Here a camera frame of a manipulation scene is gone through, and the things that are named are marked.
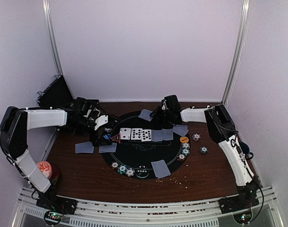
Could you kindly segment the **dealt card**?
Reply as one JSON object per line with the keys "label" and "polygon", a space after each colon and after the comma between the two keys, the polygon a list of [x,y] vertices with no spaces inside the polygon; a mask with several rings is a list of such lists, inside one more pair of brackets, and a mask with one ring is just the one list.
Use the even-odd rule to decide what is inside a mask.
{"label": "dealt card", "polygon": [[173,127],[173,132],[176,133],[176,134],[179,134],[180,133],[180,130],[181,130],[181,127],[176,125]]}
{"label": "dealt card", "polygon": [[151,162],[151,165],[156,178],[160,179],[171,175],[171,172],[164,160]]}
{"label": "dealt card", "polygon": [[99,147],[99,153],[115,153],[117,149],[117,143],[111,145],[105,145]]}

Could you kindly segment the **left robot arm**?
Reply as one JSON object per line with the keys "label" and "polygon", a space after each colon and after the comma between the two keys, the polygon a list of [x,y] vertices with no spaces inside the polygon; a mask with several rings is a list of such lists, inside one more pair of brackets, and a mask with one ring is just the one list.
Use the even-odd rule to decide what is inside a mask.
{"label": "left robot arm", "polygon": [[89,134],[89,141],[97,147],[111,142],[104,135],[119,123],[117,116],[104,110],[99,101],[78,97],[68,103],[45,107],[7,107],[0,123],[0,148],[7,160],[32,185],[37,192],[44,194],[43,203],[51,210],[61,205],[58,196],[50,192],[51,182],[39,170],[35,153],[47,146],[51,136],[64,128]]}

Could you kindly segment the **red chip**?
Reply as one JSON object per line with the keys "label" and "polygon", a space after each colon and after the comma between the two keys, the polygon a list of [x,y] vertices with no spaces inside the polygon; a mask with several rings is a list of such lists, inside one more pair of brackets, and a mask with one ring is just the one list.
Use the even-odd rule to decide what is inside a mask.
{"label": "red chip", "polygon": [[111,163],[111,168],[112,168],[112,169],[118,169],[118,167],[119,167],[118,162],[112,162],[112,163]]}
{"label": "red chip", "polygon": [[178,161],[183,161],[185,159],[186,159],[186,156],[184,154],[179,154],[178,157],[177,157]]}

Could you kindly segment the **blue small blind button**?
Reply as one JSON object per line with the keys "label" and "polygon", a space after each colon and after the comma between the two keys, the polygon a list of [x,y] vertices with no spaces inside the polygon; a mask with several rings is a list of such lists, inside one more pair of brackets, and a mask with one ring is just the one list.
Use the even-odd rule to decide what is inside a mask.
{"label": "blue small blind button", "polygon": [[109,135],[109,134],[104,134],[103,137],[104,137],[106,140],[110,140],[110,135]]}

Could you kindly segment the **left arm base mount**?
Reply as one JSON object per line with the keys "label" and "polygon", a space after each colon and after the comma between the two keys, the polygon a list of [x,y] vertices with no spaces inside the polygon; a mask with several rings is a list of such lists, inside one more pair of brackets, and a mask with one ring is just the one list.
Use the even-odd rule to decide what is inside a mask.
{"label": "left arm base mount", "polygon": [[49,226],[60,224],[65,215],[74,215],[77,207],[77,200],[57,197],[58,203],[48,202],[39,198],[36,206],[46,209],[43,220]]}

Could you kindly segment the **grey card deck box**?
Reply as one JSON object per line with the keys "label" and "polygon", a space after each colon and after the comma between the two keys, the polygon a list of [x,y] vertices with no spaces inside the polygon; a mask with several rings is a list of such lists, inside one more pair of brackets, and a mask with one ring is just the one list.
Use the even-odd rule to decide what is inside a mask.
{"label": "grey card deck box", "polygon": [[151,110],[147,110],[147,109],[143,109],[140,114],[138,115],[138,118],[146,120],[148,122],[150,122],[153,119],[153,111]]}

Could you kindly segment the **ten of spades card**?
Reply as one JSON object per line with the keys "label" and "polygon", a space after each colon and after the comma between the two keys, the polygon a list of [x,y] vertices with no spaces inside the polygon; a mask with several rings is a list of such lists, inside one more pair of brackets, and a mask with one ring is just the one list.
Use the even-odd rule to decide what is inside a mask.
{"label": "ten of spades card", "polygon": [[152,130],[151,129],[143,129],[141,142],[152,141]]}

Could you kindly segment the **red triangle marker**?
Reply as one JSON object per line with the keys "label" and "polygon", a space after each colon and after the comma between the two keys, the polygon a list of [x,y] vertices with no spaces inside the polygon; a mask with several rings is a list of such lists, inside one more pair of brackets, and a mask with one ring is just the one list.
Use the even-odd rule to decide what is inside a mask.
{"label": "red triangle marker", "polygon": [[111,137],[110,140],[111,140],[112,142],[114,142],[114,143],[120,143],[120,141],[121,141],[121,135],[120,135],[120,133],[117,134],[117,135],[115,135],[115,136],[113,136],[113,137]]}

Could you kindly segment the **two of spades card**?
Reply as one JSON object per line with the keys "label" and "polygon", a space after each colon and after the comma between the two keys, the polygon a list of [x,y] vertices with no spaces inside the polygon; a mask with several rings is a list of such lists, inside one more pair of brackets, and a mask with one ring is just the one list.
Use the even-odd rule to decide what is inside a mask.
{"label": "two of spades card", "polygon": [[121,140],[130,140],[131,128],[120,128]]}

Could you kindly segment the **orange big blind button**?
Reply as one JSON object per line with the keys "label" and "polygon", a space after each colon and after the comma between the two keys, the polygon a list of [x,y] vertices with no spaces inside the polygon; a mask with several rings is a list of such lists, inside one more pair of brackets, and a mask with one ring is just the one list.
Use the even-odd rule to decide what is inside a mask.
{"label": "orange big blind button", "polygon": [[189,143],[189,138],[187,136],[180,137],[181,143]]}

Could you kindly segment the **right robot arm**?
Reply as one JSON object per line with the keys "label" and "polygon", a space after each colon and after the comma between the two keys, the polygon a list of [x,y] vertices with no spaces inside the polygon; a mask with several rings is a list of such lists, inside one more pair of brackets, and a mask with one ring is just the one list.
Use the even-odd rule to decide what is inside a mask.
{"label": "right robot arm", "polygon": [[203,122],[207,124],[210,139],[224,152],[235,176],[238,196],[235,205],[246,208],[261,189],[258,179],[248,165],[246,155],[238,141],[238,131],[223,104],[204,108],[182,108],[176,95],[165,97],[150,117],[160,122],[180,124],[182,122]]}

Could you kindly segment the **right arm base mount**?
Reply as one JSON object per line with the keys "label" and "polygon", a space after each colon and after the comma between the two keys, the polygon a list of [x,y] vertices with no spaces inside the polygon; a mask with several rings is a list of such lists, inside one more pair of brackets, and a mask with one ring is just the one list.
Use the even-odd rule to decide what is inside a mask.
{"label": "right arm base mount", "polygon": [[254,198],[248,204],[241,204],[239,196],[222,197],[219,206],[222,214],[233,213],[233,219],[237,224],[247,225],[254,219],[252,207],[259,205],[259,200]]}

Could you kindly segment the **nine of spades card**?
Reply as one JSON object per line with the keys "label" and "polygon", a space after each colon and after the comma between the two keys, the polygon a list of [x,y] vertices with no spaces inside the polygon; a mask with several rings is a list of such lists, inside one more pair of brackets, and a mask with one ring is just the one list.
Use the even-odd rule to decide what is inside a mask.
{"label": "nine of spades card", "polygon": [[132,128],[131,129],[131,140],[141,140],[142,139],[142,128]]}

